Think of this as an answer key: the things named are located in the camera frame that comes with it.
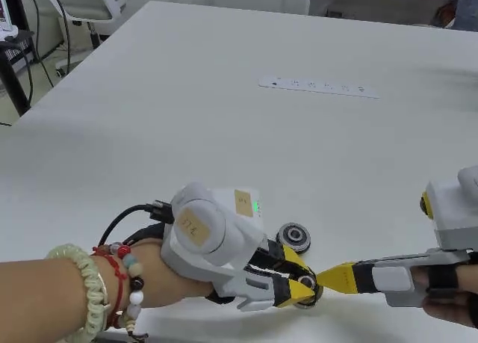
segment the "chair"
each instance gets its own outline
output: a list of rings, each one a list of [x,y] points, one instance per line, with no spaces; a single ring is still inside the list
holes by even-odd
[[[65,10],[66,20],[80,25],[86,22],[90,32],[93,50],[98,48],[100,44],[99,35],[96,33],[94,23],[113,22],[121,16],[121,13],[128,0],[60,0]],[[40,2],[40,15],[43,16],[62,16],[61,8],[57,0],[45,0]],[[76,53],[71,56],[70,67],[79,64],[92,51],[87,50]],[[59,76],[66,75],[66,60],[58,61],[56,64],[57,74]]]

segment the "power strip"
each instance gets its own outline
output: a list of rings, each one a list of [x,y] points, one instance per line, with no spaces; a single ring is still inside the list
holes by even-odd
[[[328,81],[318,81],[314,79],[291,79],[279,78],[277,76],[266,76],[259,81],[259,86],[379,99],[379,96],[367,87],[333,84]]]

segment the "person's hand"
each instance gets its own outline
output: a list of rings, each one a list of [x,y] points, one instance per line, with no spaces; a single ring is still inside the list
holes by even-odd
[[[428,275],[420,268],[412,269],[415,282],[428,287]],[[438,319],[474,327],[468,311],[468,298],[470,294],[478,294],[478,265],[462,265],[456,268],[460,292],[453,300],[438,301],[425,299],[424,311]]]
[[[131,247],[131,253],[143,265],[141,277],[144,280],[143,308],[168,306],[179,302],[186,297],[207,297],[212,291],[212,284],[187,279],[174,273],[161,259],[161,240],[146,239]],[[118,279],[114,276],[114,270],[102,257],[95,257],[96,264],[105,279],[108,287],[108,296],[116,302],[118,292]],[[116,259],[125,272],[120,259]],[[129,282],[123,284],[123,294],[120,310],[129,304]]]
[[[206,297],[213,288],[208,282],[187,279],[174,273],[161,259],[161,241],[143,240],[131,248],[143,264],[143,307],[162,307],[186,297]]]

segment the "bracelet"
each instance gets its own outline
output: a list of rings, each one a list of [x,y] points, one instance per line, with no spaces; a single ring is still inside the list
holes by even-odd
[[[144,342],[148,338],[148,334],[135,335],[134,328],[136,327],[136,320],[141,312],[141,303],[143,302],[144,294],[143,287],[144,281],[141,278],[143,273],[143,266],[136,260],[136,257],[131,253],[131,248],[128,245],[120,242],[115,242],[112,245],[101,246],[102,251],[106,251],[107,254],[115,255],[122,260],[125,265],[128,275],[130,276],[129,286],[131,293],[129,295],[129,304],[126,310],[122,311],[122,314],[117,314],[116,310],[112,311],[112,319],[109,322],[112,323],[115,328],[126,328],[128,336],[133,338],[136,342]]]
[[[120,265],[118,265],[118,262],[116,262],[113,256],[109,255],[108,253],[109,253],[108,246],[93,247],[92,256],[100,256],[105,258],[109,262],[111,267],[114,269],[114,275],[118,277],[117,301],[114,304],[114,307],[111,310],[111,314],[109,315],[108,319],[105,320],[105,325],[103,330],[107,330],[109,327],[112,326],[112,323],[117,315],[118,308],[120,307],[120,304],[121,304],[122,292],[123,292],[122,281],[128,278],[128,275],[121,273],[120,267],[119,267]]]
[[[81,272],[87,289],[87,320],[83,328],[66,338],[67,342],[89,343],[101,332],[108,316],[110,304],[103,278],[98,266],[80,247],[72,244],[58,246],[51,250],[47,259],[71,259]]]

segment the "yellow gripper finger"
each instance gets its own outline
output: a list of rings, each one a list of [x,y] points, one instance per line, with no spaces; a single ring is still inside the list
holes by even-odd
[[[373,261],[347,262],[320,272],[318,285],[348,294],[378,292],[373,281]]]

